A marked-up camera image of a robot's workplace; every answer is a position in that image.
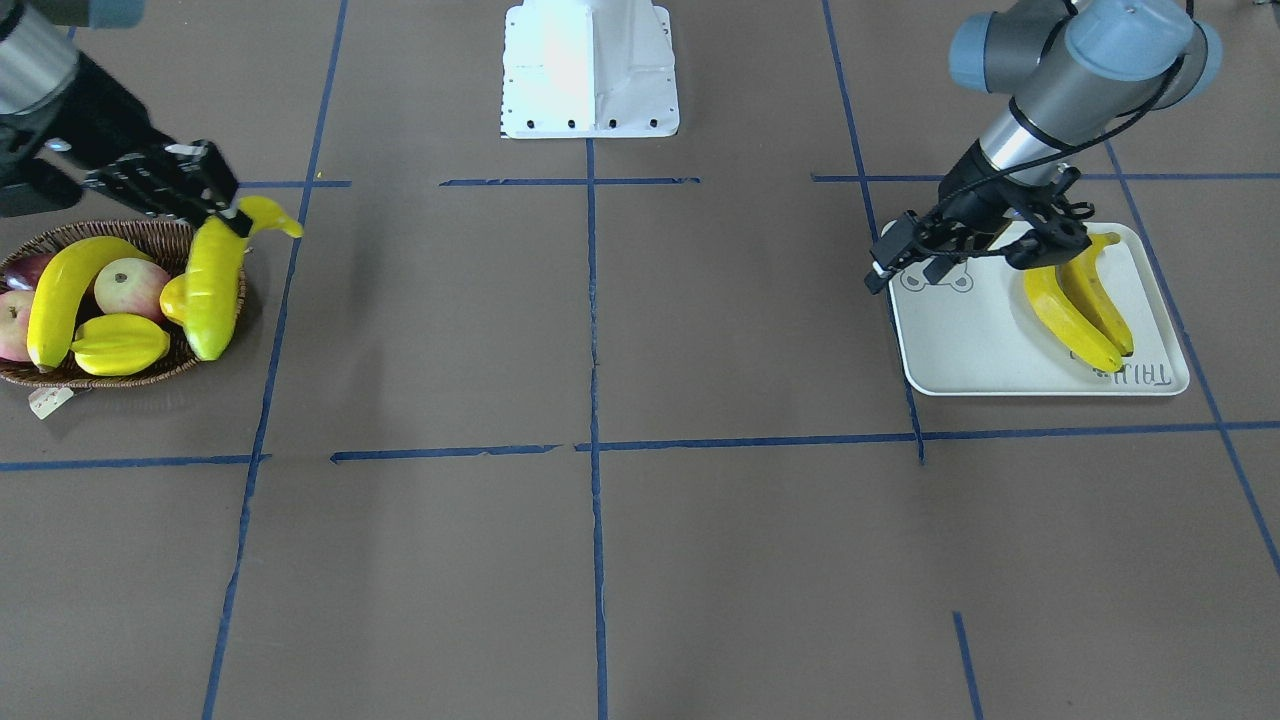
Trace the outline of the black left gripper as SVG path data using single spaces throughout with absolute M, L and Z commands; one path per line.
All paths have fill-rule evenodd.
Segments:
M 1091 246 L 1084 220 L 1093 205 L 1068 199 L 1080 177 L 1056 152 L 998 168 L 975 141 L 940 186 L 934 218 L 954 233 L 943 249 L 961 260 L 1002 258 L 1021 272 L 1071 261 Z

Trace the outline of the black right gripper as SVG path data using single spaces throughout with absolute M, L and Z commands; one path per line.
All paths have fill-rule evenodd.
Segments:
M 87 55 L 69 85 L 41 108 L 4 114 L 1 124 L 3 217 L 58 211 L 78 204 L 78 181 L 38 154 L 50 140 L 69 145 L 64 156 L 86 170 L 84 187 L 152 218 L 201 227 L 224 222 L 242 238 L 251 219 L 236 208 L 241 183 L 211 141 L 174 143 L 148 109 Z

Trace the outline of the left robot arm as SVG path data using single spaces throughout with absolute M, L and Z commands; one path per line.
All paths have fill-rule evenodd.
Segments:
M 1222 55 L 1189 1 L 1019 1 L 968 18 L 948 51 L 950 73 L 1006 104 L 916 224 L 913 247 L 928 279 L 989 252 L 1014 218 L 1029 228 L 997 251 L 1010 266 L 1074 259 L 1093 211 L 1068 200 L 1079 176 L 1074 156 L 1203 92 Z

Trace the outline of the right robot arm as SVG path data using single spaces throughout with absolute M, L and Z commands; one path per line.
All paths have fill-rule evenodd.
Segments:
M 142 1 L 5 1 L 1 9 L 1 211 L 73 208 L 92 190 L 147 217 L 247 236 L 239 188 L 219 147 L 182 143 L 69 33 L 136 27 Z

